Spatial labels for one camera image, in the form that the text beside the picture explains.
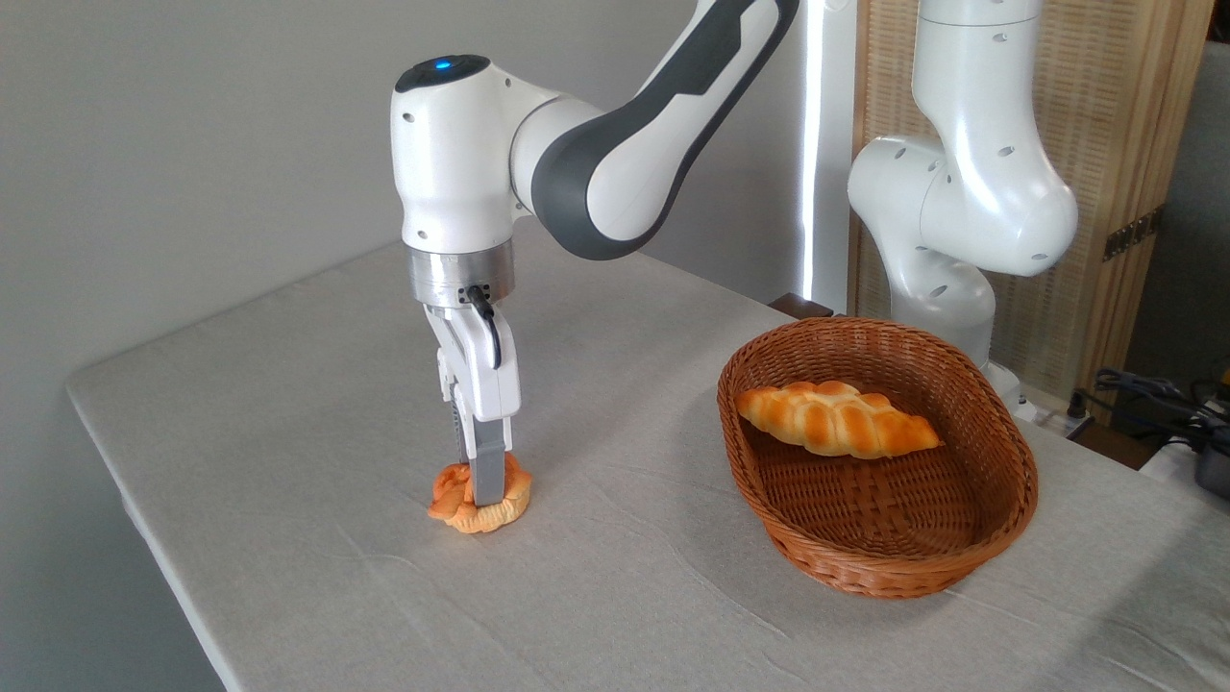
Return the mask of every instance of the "basket rim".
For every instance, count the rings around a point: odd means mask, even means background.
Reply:
[[[768,503],[768,498],[764,495],[764,488],[760,484],[760,479],[753,473],[744,473],[749,470],[745,468],[745,462],[742,460],[744,457],[752,456],[752,450],[748,440],[742,433],[740,417],[734,409],[734,396],[737,392],[732,391],[731,380],[733,379],[733,371],[736,364],[747,360],[755,353],[768,348],[768,344],[772,340],[780,339],[790,333],[803,329],[811,331],[815,328],[843,328],[849,326],[863,326],[871,327],[873,329],[893,329],[902,333],[908,333],[910,338],[920,338],[929,342],[932,348],[937,348],[951,356],[953,361],[962,369],[977,374],[975,382],[978,383],[980,392],[978,395],[984,398],[995,414],[995,424],[1001,433],[1004,433],[1006,440],[1005,442],[1011,445],[1012,450],[1016,452],[1016,457],[1020,458],[1022,466],[1025,467],[1025,481],[1017,493],[1017,505],[1014,508],[1011,516],[993,533],[985,537],[983,541],[973,543],[968,547],[959,548],[957,551],[940,553],[935,556],[905,556],[905,554],[893,554],[882,553],[876,551],[867,551],[863,548],[839,546],[830,541],[818,538],[807,533],[802,527],[797,526],[787,517],[785,517],[775,506]],[[728,460],[731,463],[731,471],[736,476],[736,486],[739,488],[739,493],[743,495],[744,500],[752,508],[754,514],[765,522],[766,525],[771,521],[779,532],[788,536],[793,542],[800,546],[806,546],[807,549],[819,553],[825,553],[828,558],[834,562],[851,563],[857,562],[867,568],[893,568],[904,567],[907,572],[916,572],[918,565],[926,565],[930,570],[943,569],[948,563],[952,563],[951,569],[968,568],[970,563],[977,560],[977,564],[982,564],[995,556],[1002,553],[1009,546],[1020,536],[1030,520],[1033,517],[1038,504],[1038,472],[1037,465],[1033,460],[1033,451],[1030,449],[1028,444],[1025,441],[1017,425],[1012,422],[1012,415],[1009,413],[1007,408],[1004,406],[999,395],[994,391],[982,372],[974,366],[969,358],[956,348],[956,345],[941,339],[940,337],[924,331],[918,327],[904,324],[900,322],[876,318],[876,317],[860,317],[860,316],[830,316],[830,317],[808,317],[803,320],[797,320],[792,322],[784,323],[781,326],[774,327],[764,333],[756,336],[755,338],[748,340],[737,350],[727,363],[726,368],[722,369],[722,374],[718,379],[717,387],[718,407],[721,409],[721,415],[723,419],[723,428],[731,430],[733,427],[737,433],[736,441],[739,446],[740,455],[728,454]],[[761,495],[753,493],[753,488]]]

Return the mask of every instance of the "black cable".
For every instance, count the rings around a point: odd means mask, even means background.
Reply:
[[[1098,399],[1097,397],[1093,397],[1090,392],[1087,392],[1085,390],[1077,390],[1076,392],[1079,392],[1081,395],[1081,397],[1085,398],[1086,402],[1090,402],[1092,404],[1097,404],[1098,407],[1101,407],[1101,408],[1111,412],[1112,414],[1121,415],[1124,419],[1127,419],[1127,420],[1129,420],[1129,422],[1132,422],[1132,423],[1134,423],[1137,425],[1143,425],[1145,428],[1153,428],[1153,429],[1160,430],[1162,433],[1167,433],[1172,438],[1181,438],[1181,439],[1183,439],[1183,440],[1186,440],[1188,442],[1199,442],[1202,446],[1208,445],[1209,442],[1213,441],[1213,436],[1209,435],[1209,434],[1207,434],[1207,433],[1203,433],[1203,428],[1191,428],[1191,427],[1180,428],[1180,427],[1173,427],[1173,425],[1159,423],[1159,422],[1155,422],[1155,420],[1140,418],[1139,415],[1135,415],[1132,412],[1124,411],[1122,407],[1116,407],[1114,404],[1111,404],[1108,402],[1103,402],[1103,401]]]

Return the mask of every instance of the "orange pastry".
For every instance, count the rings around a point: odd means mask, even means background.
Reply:
[[[530,504],[528,472],[522,471],[517,457],[504,452],[504,499],[485,508],[474,504],[474,483],[470,465],[449,465],[435,477],[432,505],[427,516],[443,521],[461,533],[487,533],[517,521]]]
[[[835,380],[761,387],[734,398],[739,415],[787,445],[824,457],[898,457],[941,445],[931,424],[895,408],[883,395],[860,395]]]

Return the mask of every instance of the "bread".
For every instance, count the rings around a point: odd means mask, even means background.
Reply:
[[[504,499],[477,508],[474,504],[474,483],[469,465],[449,465],[435,477],[432,505],[427,516],[443,521],[461,533],[491,532],[517,521],[530,504],[529,473],[522,471],[517,457],[504,452]]]
[[[941,445],[925,418],[838,381],[761,387],[736,396],[734,407],[758,430],[824,457],[878,460]]]

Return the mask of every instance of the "gray wall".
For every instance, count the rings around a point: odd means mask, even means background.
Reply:
[[[1184,390],[1230,369],[1228,114],[1230,44],[1207,43],[1127,361]]]
[[[0,688],[219,687],[71,411],[69,374],[395,241],[386,104],[415,61],[483,53],[609,108],[692,7],[0,0]],[[815,289],[841,307],[844,208],[815,250],[828,268],[801,284],[801,26],[647,251],[761,300]],[[822,163],[820,183],[847,162]]]

